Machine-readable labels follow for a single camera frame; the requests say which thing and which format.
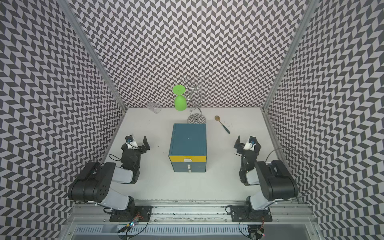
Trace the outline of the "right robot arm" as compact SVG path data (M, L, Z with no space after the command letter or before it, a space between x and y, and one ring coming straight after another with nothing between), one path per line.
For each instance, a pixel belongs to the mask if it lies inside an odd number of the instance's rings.
M273 160L267 163L258 160L261 145L256 137L250 136L246 143L241 143L238 137L234 149L241 157L241 183L260 187L257 193L247 197L245 209L248 214L267 210L272 204L299 196L297 183L283 161Z

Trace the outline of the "yellow top drawer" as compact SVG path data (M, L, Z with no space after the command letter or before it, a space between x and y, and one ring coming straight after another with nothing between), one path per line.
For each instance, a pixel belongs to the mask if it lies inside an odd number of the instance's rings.
M171 162L205 163L207 156L169 156Z

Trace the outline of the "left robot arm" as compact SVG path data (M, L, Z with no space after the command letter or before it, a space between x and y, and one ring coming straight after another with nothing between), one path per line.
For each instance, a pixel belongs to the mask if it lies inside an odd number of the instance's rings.
M121 166L111 162L87 163L69 187L70 200L96 203L113 211L135 212L134 198L112 189L111 185L135 184L140 176L141 156L151 147L146 137L140 146L133 135L126 136L125 141L122 145Z

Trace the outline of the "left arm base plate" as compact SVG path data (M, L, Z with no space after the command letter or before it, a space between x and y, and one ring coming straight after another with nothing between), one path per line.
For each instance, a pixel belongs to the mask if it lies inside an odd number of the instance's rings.
M140 223L148 222L152 215L153 206L144 205L136 206L131 210L112 211L109 222L112 223L128 223L134 220L134 217L139 218Z

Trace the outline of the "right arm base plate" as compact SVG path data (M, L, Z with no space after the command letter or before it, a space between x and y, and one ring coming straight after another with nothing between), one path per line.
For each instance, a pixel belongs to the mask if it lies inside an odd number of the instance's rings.
M272 213L267 210L253 210L251 207L246 206L233 206L226 207L226 212L231 216L232 222L272 222Z

